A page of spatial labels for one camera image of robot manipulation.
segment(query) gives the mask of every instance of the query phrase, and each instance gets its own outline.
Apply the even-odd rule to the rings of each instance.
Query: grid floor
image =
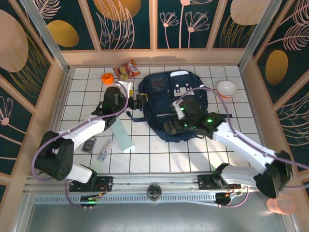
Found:
[[[166,66],[138,67],[141,72],[134,81],[134,93],[138,84],[152,73],[172,70],[188,70],[197,74],[205,86],[216,89],[222,80],[233,82],[238,91],[233,98],[225,99],[229,113],[233,115],[233,127],[260,144],[252,111],[237,66]],[[105,84],[101,81],[104,73],[113,73],[112,68],[76,68],[66,101],[60,131],[67,130],[89,117],[97,104],[103,100]],[[208,111],[225,113],[223,104],[213,93],[208,92]],[[131,111],[133,117],[142,117],[139,110]],[[74,151],[74,162],[91,167],[100,174],[107,173],[168,173],[213,171],[222,162],[248,167],[247,161],[226,146],[206,139],[191,139],[188,142],[166,143],[149,128],[146,122],[133,122],[125,113],[120,115],[134,149],[123,153],[117,140],[101,163],[96,160],[107,138],[115,139],[111,129],[96,135],[97,142],[93,153],[81,151],[83,145]]]

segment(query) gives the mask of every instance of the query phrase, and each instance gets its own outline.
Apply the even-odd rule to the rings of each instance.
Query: chip bag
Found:
[[[113,70],[121,81],[128,80],[140,74],[133,59],[126,64],[113,68]]]

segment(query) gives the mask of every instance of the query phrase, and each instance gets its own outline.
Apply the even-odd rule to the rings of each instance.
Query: backpack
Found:
[[[148,102],[143,107],[145,120],[162,140],[178,143],[196,137],[193,131],[169,135],[164,130],[164,123],[177,117],[172,103],[185,92],[201,85],[203,83],[199,76],[185,70],[154,73],[139,84],[139,93],[148,95]],[[207,92],[197,90],[192,94],[207,113]]]

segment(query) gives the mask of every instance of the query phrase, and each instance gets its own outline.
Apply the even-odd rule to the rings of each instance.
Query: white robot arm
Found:
[[[130,83],[120,82],[129,95]],[[147,95],[138,94],[136,100],[128,99],[128,107],[141,109],[147,103]],[[48,131],[42,138],[40,152],[34,161],[34,167],[56,180],[70,179],[93,186],[97,173],[82,165],[73,164],[74,150],[92,136],[107,130],[116,120],[115,115],[126,105],[126,97],[117,87],[108,87],[104,101],[100,102],[88,119],[70,130],[55,133]]]
[[[247,160],[253,168],[221,164],[213,173],[214,181],[221,187],[227,184],[242,184],[257,187],[264,195],[276,198],[279,191],[292,178],[292,167],[275,160],[280,157],[290,160],[288,153],[268,149],[235,130],[216,113],[205,114],[192,95],[173,106],[177,117],[164,124],[169,134],[194,131],[196,135],[207,136],[231,148]]]

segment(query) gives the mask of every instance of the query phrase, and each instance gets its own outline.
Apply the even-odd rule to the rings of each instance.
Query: cable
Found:
[[[255,145],[251,144],[250,142],[248,142],[246,139],[244,139],[242,136],[240,136],[237,131],[235,131],[235,129],[233,128],[232,126],[232,122],[231,122],[231,119],[230,119],[230,116],[228,114],[228,110],[227,110],[227,106],[226,106],[226,103],[223,101],[222,97],[217,94],[213,89],[211,88],[208,88],[206,86],[200,86],[200,87],[196,87],[196,88],[193,88],[187,92],[185,92],[182,96],[180,96],[180,98],[178,98],[178,100],[176,101],[176,104],[178,104],[180,102],[180,100],[182,100],[186,95],[188,95],[189,93],[193,92],[193,91],[196,91],[196,90],[206,90],[208,92],[212,92],[214,93],[219,99],[220,101],[223,103],[223,107],[225,109],[225,112],[226,112],[226,118],[227,118],[227,121],[228,121],[228,124],[230,126],[230,129],[231,131],[233,132],[233,134],[239,138],[241,141],[243,141],[246,145],[248,145],[249,147],[253,148],[254,150],[256,150],[257,152],[260,152],[262,154],[264,154],[265,156],[268,156],[268,157],[271,157],[273,158],[274,160],[278,160],[278,161],[281,161],[281,162],[284,162],[284,163],[288,163],[290,165],[294,165],[294,166],[297,166],[297,167],[300,167],[300,168],[303,168],[303,169],[306,169],[306,170],[309,170],[309,166],[307,165],[304,165],[302,163],[298,163],[298,162],[295,162],[295,161],[291,161],[291,160],[288,160],[288,159],[283,159],[283,158],[279,158],[275,155],[271,155],[271,154],[268,154],[268,153],[264,153],[263,150],[261,150],[260,148],[256,147]],[[286,189],[305,189],[305,188],[309,188],[309,184],[306,184],[306,185],[300,185],[300,186],[286,186],[285,187]]]
[[[75,206],[75,207],[82,207],[80,204],[75,204],[74,202],[71,201],[71,199],[69,198],[69,194],[68,194],[68,183],[70,183],[71,180],[66,179],[65,183],[64,183],[64,193],[66,194],[66,198],[68,200],[68,202]]]
[[[221,205],[221,207],[223,207],[223,208],[235,208],[235,207],[241,206],[241,205],[243,205],[243,204],[246,202],[246,200],[248,199],[248,197],[249,197],[249,186],[247,186],[247,194],[246,194],[246,197],[245,197],[245,199],[243,199],[243,201],[242,201],[241,203],[236,204],[236,205]]]
[[[247,186],[247,194],[246,194],[245,199],[241,203],[236,204],[236,205],[221,205],[221,204],[213,204],[213,203],[206,203],[206,202],[194,202],[194,201],[183,201],[183,202],[193,203],[193,204],[202,204],[202,205],[208,205],[208,206],[215,206],[215,207],[219,207],[219,208],[221,208],[221,207],[222,208],[236,208],[238,206],[243,205],[247,201],[248,197],[249,197],[249,186]]]
[[[74,127],[73,129],[71,129],[70,131],[67,131],[67,132],[65,132],[65,133],[63,133],[63,134],[60,134],[60,135],[56,136],[55,138],[53,138],[53,139],[47,141],[46,143],[44,143],[44,144],[37,150],[37,152],[35,153],[35,155],[34,155],[34,157],[33,157],[33,159],[32,159],[32,163],[31,163],[31,172],[32,172],[32,175],[34,176],[34,178],[36,178],[37,180],[40,180],[40,181],[47,181],[47,180],[52,179],[52,177],[47,178],[47,179],[42,179],[42,178],[38,177],[38,176],[36,175],[36,173],[35,173],[35,167],[34,167],[35,160],[37,159],[39,153],[40,153],[46,146],[48,146],[50,143],[56,141],[57,139],[59,139],[59,138],[61,138],[61,137],[63,137],[63,136],[66,136],[66,135],[68,135],[68,134],[70,134],[70,133],[72,133],[72,132],[74,132],[74,131],[76,131],[76,130],[78,130],[78,129],[80,129],[80,128],[82,128],[84,125],[86,125],[86,124],[88,124],[88,123],[91,123],[91,122],[93,122],[93,121],[95,121],[95,120],[100,120],[100,119],[103,119],[103,118],[107,118],[107,117],[118,116],[118,115],[120,115],[123,111],[126,110],[127,105],[128,105],[128,93],[127,93],[127,90],[126,90],[126,88],[125,88],[122,84],[120,84],[118,81],[115,81],[115,83],[116,83],[116,84],[119,84],[119,85],[124,89],[125,94],[126,94],[126,103],[125,103],[125,106],[123,107],[123,109],[121,109],[120,111],[118,111],[118,112],[116,112],[116,113],[113,113],[113,114],[103,115],[103,116],[98,116],[98,117],[93,117],[93,118],[91,118],[91,119],[89,119],[89,120],[83,122],[82,124],[77,125],[76,127]]]

